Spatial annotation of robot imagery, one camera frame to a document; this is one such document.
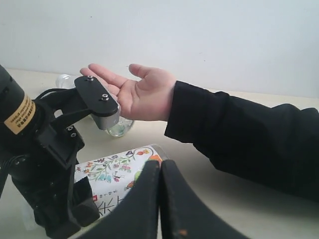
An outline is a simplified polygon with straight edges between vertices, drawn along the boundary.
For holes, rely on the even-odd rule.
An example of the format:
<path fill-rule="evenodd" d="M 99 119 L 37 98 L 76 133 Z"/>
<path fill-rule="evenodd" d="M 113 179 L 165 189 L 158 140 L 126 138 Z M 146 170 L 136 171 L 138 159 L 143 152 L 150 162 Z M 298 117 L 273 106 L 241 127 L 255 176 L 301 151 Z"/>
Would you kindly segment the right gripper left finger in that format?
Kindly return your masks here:
<path fill-rule="evenodd" d="M 81 239 L 156 239 L 160 164 L 147 161 L 134 187 L 106 217 Z"/>

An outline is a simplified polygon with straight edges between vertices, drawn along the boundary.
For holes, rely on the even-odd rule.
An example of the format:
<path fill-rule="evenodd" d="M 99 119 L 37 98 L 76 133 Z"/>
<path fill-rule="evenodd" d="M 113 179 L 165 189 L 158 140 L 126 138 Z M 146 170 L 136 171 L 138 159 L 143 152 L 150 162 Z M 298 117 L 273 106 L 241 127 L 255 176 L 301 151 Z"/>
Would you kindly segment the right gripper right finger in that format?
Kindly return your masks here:
<path fill-rule="evenodd" d="M 172 160 L 161 163 L 159 209 L 163 239 L 247 238 L 200 200 Z"/>

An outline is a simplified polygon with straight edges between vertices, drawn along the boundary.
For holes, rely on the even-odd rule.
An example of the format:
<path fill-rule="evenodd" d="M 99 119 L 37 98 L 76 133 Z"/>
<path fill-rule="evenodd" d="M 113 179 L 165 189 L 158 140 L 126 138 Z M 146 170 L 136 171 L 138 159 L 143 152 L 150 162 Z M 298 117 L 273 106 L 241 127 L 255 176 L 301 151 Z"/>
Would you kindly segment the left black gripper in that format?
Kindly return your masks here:
<path fill-rule="evenodd" d="M 89 115 L 76 88 L 32 100 L 20 87 L 0 89 L 0 183 L 8 176 L 49 237 L 69 237 L 100 217 L 87 177 L 74 183 L 84 142 L 74 124 Z"/>

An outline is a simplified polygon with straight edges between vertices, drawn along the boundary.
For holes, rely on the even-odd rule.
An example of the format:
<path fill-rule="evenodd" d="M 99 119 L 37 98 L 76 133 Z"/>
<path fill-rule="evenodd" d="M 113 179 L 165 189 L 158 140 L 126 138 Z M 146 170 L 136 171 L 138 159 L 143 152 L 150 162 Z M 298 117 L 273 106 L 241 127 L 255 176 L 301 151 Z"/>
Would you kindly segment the black sleeved forearm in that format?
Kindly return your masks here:
<path fill-rule="evenodd" d="M 178 81 L 165 135 L 193 144 L 217 170 L 293 196 L 319 199 L 315 108 L 270 108 Z"/>

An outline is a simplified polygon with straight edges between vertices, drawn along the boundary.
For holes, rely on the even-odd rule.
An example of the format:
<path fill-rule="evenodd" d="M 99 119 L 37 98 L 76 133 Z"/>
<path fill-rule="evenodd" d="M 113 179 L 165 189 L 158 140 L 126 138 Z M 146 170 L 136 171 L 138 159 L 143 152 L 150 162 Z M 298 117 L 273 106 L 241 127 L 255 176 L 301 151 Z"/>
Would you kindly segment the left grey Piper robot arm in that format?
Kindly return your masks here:
<path fill-rule="evenodd" d="M 31 99 L 0 70 L 0 184 L 7 177 L 51 239 L 67 239 L 99 217 L 87 179 L 75 182 L 84 142 L 74 124 L 89 109 L 76 89 L 49 89 Z"/>

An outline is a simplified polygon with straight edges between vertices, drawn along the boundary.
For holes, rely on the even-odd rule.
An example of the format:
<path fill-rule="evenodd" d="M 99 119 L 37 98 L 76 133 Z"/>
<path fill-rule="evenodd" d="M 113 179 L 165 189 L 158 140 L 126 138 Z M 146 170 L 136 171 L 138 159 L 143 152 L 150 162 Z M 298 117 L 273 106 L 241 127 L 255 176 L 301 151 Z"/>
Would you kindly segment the open palm human hand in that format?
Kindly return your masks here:
<path fill-rule="evenodd" d="M 94 63 L 80 73 L 98 78 L 119 103 L 121 116 L 130 120 L 167 121 L 176 77 L 163 69 L 139 64 L 131 64 L 128 69 L 140 80 L 125 78 Z"/>

